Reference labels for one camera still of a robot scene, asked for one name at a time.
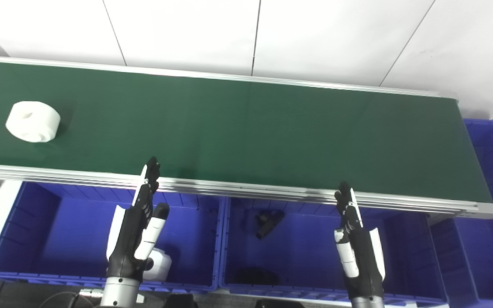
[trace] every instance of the white spool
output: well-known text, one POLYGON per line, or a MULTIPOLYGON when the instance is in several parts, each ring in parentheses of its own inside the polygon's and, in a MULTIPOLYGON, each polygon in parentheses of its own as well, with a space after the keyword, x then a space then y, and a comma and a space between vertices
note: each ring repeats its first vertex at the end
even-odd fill
POLYGON ((149 254, 149 259, 153 260, 153 267, 144 271, 143 279, 145 281, 166 281, 170 265, 172 265, 170 256, 165 254, 161 249, 153 248, 152 252, 149 254))
POLYGON ((40 101, 19 101, 12 106, 5 127, 16 138, 26 142, 48 142, 54 139, 60 115, 40 101))

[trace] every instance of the aluminum rail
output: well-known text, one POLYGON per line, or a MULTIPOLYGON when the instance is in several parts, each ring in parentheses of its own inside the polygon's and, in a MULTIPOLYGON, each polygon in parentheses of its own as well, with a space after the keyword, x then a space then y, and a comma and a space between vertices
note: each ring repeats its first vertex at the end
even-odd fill
MULTIPOLYGON (((1 180, 22 180, 44 183, 90 185, 120 189, 135 188, 138 175, 103 172, 86 172, 1 166, 1 180)), ((280 187, 273 185, 229 183, 207 180, 159 178, 159 191, 170 193, 196 193, 202 195, 225 195, 228 197, 300 201, 315 204, 335 204, 334 190, 304 187, 280 187)), ((359 206, 368 208, 407 210, 446 216, 493 219, 493 203, 459 201, 408 195, 356 192, 359 206)))

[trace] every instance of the black plastic part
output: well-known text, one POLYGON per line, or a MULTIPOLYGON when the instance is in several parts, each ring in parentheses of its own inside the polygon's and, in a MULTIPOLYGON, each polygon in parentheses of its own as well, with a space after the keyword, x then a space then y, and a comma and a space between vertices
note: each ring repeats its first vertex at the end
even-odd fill
POLYGON ((263 239, 266 237, 284 218, 281 210, 262 210, 256 215, 260 229, 256 232, 256 237, 263 239))
POLYGON ((367 230, 358 228, 349 234, 350 243, 355 252, 359 276, 349 278, 344 275, 349 298, 380 296, 383 298, 383 281, 376 263, 372 240, 367 230))
POLYGON ((240 284, 279 285, 279 276, 260 267, 239 269, 235 277, 240 284))
POLYGON ((163 308, 198 308, 193 294, 171 294, 166 298, 163 308))
POLYGON ((291 300, 261 299, 256 302, 255 308, 304 308, 304 306, 291 300))
POLYGON ((159 203, 153 209, 152 217, 166 220, 169 217, 170 206, 166 203, 159 203))
POLYGON ((155 265, 155 262, 153 262, 153 259, 147 258, 145 271, 149 271, 150 269, 153 269, 153 265, 155 265))
MULTIPOLYGON (((134 200, 133 206, 128 208, 125 211, 125 216, 123 216, 117 243, 110 256, 106 272, 107 277, 123 277, 139 282, 143 281, 146 261, 137 260, 134 257, 134 252, 142 240, 143 230, 147 228, 149 219, 154 213, 153 193, 159 187, 157 179, 160 175, 160 165, 155 157, 152 157, 146 163, 146 166, 147 172, 144 184, 139 188, 138 196, 134 200)), ((165 205, 159 207, 159 215, 168 216, 168 205, 165 205)))
POLYGON ((346 234, 340 242, 350 242, 359 269, 358 277, 350 278, 344 275, 348 296, 350 299, 356 297, 370 298, 372 296, 383 298, 383 281, 380 271, 378 271, 370 232, 360 225, 360 218, 356 209, 348 206, 353 201, 351 186, 343 181, 334 197, 336 197, 336 208, 341 215, 340 226, 346 230, 346 234))

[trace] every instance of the white cylindrical object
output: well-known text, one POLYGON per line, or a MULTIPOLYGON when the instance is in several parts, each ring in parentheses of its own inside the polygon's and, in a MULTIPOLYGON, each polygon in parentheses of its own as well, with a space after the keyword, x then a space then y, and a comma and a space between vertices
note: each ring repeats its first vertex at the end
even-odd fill
POLYGON ((40 101, 19 101, 12 106, 5 127, 16 138, 26 142, 48 142, 54 139, 60 115, 40 101))
POLYGON ((138 245, 138 248, 134 252, 134 257, 138 260, 146 260, 148 256, 152 253, 155 243, 157 243, 157 238, 163 230, 166 220, 152 217, 149 219, 147 228, 142 232, 142 241, 138 245))
POLYGON ((144 271, 143 279, 145 281, 166 281, 170 265, 172 265, 170 256, 165 254, 163 250, 154 248, 149 254, 149 259, 153 260, 153 267, 144 271))
POLYGON ((344 238, 344 230, 334 230, 334 239, 336 240, 336 248, 340 255, 340 261, 344 267, 344 272, 347 277, 354 278, 359 275, 359 268, 356 265, 355 251, 351 247, 351 242, 339 243, 344 238))

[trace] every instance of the green conveyor belt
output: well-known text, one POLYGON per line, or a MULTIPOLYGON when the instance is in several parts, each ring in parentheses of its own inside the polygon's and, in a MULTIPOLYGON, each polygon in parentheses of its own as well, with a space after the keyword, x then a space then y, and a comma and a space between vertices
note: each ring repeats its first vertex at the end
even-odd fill
POLYGON ((0 63, 0 164, 487 201, 456 101, 447 98, 0 63), (30 144, 12 104, 62 117, 30 144))

